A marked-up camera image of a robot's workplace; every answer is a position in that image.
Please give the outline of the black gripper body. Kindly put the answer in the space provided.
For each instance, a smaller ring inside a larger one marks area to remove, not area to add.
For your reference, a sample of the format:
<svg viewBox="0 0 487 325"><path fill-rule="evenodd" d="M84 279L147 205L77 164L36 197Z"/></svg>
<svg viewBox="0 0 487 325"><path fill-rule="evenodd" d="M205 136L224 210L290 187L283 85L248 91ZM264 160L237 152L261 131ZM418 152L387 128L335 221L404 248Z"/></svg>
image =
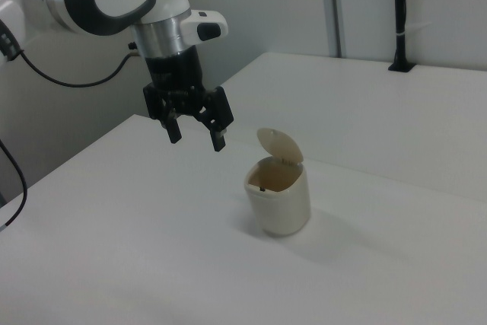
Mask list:
<svg viewBox="0 0 487 325"><path fill-rule="evenodd" d="M144 87L149 115L162 116L172 110L179 115L199 113L206 90L195 46L165 58L147 58L145 62L151 76L151 83Z"/></svg>

